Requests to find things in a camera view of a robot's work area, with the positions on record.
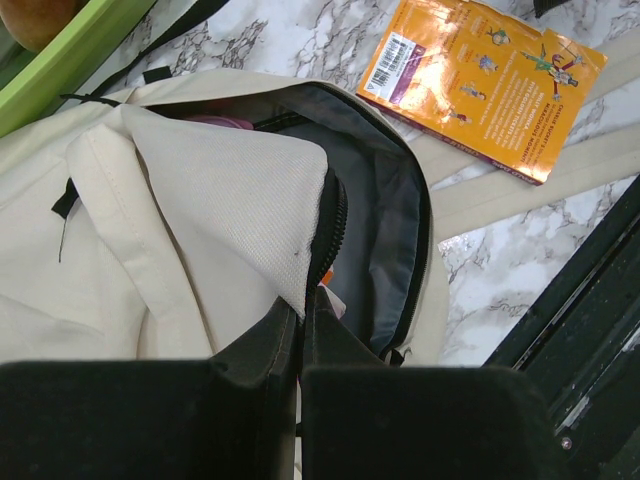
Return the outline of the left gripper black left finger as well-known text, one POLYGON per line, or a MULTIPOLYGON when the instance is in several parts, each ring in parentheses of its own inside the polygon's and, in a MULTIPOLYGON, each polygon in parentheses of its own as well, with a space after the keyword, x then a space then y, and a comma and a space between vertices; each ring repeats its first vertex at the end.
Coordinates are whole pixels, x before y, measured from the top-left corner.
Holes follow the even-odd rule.
POLYGON ((5 479, 290 479, 298 318, 283 300, 201 360, 1 369, 5 479))

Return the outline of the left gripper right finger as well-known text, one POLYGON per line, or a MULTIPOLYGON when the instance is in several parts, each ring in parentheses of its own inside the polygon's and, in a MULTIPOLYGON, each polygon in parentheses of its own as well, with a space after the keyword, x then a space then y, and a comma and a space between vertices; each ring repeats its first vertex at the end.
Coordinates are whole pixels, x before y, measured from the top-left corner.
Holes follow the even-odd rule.
POLYGON ((301 371, 306 479, 565 479, 532 383, 502 367, 394 367, 308 300, 301 371))

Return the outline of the beige canvas backpack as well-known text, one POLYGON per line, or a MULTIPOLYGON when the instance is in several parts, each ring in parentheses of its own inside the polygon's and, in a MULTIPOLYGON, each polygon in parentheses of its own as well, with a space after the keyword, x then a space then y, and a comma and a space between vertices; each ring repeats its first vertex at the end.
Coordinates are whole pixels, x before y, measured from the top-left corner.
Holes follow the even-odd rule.
POLYGON ((104 95, 1 141, 1 369, 27 361, 210 358, 277 300, 298 318, 302 475, 308 300, 394 367, 434 367, 448 313, 437 244, 635 173, 631 127, 567 148, 540 187, 405 141, 327 82, 216 69, 104 95), (249 121, 253 130, 187 121, 249 121))

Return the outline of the pink pencil case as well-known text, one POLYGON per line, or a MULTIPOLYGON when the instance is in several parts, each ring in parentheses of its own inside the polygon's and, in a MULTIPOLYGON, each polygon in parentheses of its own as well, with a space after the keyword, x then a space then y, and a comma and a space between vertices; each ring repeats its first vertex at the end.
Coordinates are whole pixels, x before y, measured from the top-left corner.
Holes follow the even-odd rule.
POLYGON ((253 130, 254 126, 251 122, 241 119, 235 119, 231 117, 217 116, 217 115, 193 115, 186 117, 187 121, 199 122, 203 124, 209 124, 219 127, 253 130))

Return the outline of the orange yellow book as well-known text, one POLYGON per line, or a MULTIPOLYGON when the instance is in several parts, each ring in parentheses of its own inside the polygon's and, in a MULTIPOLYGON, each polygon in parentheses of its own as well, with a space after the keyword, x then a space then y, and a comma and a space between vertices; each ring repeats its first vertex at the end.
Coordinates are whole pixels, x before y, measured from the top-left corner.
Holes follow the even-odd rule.
POLYGON ((357 94, 544 184, 607 58, 477 1, 402 1, 357 94))

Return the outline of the pink fairy book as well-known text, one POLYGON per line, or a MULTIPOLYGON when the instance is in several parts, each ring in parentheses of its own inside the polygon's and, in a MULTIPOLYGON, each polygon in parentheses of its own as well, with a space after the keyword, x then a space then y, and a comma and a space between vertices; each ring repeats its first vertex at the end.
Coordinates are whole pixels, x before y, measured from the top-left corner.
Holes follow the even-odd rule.
POLYGON ((346 304, 328 286, 325 286, 324 290, 327 294, 335 316, 338 319, 341 319, 346 312, 346 304))

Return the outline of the orange treehouse book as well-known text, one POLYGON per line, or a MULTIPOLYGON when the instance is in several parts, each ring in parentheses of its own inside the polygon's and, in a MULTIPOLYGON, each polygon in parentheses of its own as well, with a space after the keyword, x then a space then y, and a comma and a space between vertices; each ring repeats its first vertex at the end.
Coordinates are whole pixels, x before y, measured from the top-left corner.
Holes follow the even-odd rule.
POLYGON ((334 269, 330 267, 329 270, 323 275, 320 283, 324 286, 328 286, 334 276, 334 269))

